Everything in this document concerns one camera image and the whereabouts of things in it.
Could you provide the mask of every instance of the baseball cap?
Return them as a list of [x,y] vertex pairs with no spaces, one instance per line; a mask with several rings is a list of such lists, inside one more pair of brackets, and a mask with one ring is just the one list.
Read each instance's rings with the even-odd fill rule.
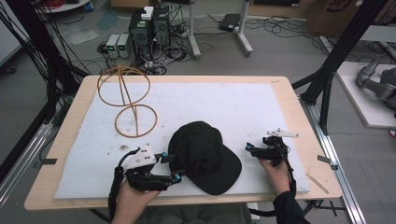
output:
[[180,127],[168,148],[175,159],[169,162],[172,172],[184,170],[198,188],[211,195],[226,192],[242,170],[239,158],[223,145],[218,129],[203,121]]

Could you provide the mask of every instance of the sleeve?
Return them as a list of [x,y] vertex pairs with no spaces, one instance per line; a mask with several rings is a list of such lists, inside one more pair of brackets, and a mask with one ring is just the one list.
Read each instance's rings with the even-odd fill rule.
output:
[[292,197],[290,191],[285,191],[278,195],[273,204],[276,212],[276,223],[309,223],[304,217],[303,210]]

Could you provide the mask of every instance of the person's right hand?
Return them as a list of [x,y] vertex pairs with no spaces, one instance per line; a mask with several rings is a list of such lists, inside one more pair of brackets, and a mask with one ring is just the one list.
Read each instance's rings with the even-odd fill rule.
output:
[[268,174],[276,197],[285,191],[290,191],[289,172],[284,161],[276,167],[273,167],[271,162],[262,159],[259,159],[259,162]]

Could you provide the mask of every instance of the white board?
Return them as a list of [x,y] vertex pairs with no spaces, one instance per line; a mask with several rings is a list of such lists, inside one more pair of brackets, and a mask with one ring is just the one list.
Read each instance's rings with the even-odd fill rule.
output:
[[[367,63],[343,63],[337,71],[338,77],[340,77],[349,99],[357,109],[366,127],[394,128],[396,127],[396,119],[394,118],[396,111],[376,98],[372,91],[356,85],[358,73],[366,65]],[[394,66],[379,64],[371,80],[379,82],[382,72]]]
[[[134,90],[134,96],[142,95],[136,92],[144,92],[146,87],[147,84],[128,84],[128,89]],[[106,83],[101,93],[114,102],[120,98],[118,91],[118,83]],[[196,120],[203,120],[218,128],[224,145],[242,162],[241,175],[225,194],[272,193],[259,162],[245,151],[247,141],[261,147],[262,137],[266,136],[267,131],[277,128],[288,130],[271,85],[152,83],[148,96],[139,104],[154,108],[158,123],[145,136],[126,138],[114,128],[115,117],[122,108],[104,104],[96,93],[70,150],[55,198],[107,197],[114,168],[128,150],[149,143],[154,153],[167,151],[173,133],[182,125]],[[153,118],[150,113],[143,113],[143,110],[138,111],[138,115],[141,125]],[[297,192],[308,192],[309,185],[292,140],[284,138],[284,141],[290,147],[289,157],[297,181]],[[128,146],[128,150],[122,150],[120,146]],[[152,173],[169,175],[168,164],[157,163]],[[183,176],[181,183],[163,191],[160,197],[176,195],[206,193]]]

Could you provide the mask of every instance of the desk leg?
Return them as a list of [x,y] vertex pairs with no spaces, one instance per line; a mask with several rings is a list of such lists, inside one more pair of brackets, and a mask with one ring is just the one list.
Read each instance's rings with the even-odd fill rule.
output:
[[248,14],[248,5],[249,5],[249,0],[245,0],[244,6],[242,8],[241,24],[239,27],[234,28],[238,39],[241,41],[242,45],[245,48],[247,57],[250,56],[251,53],[253,53],[253,48],[250,46],[247,38],[244,35],[245,22],[247,21],[247,14]]
[[194,54],[194,60],[196,60],[201,57],[201,51],[198,48],[198,44],[194,36],[194,0],[190,0],[190,30],[187,31],[187,36],[190,40],[192,53]]

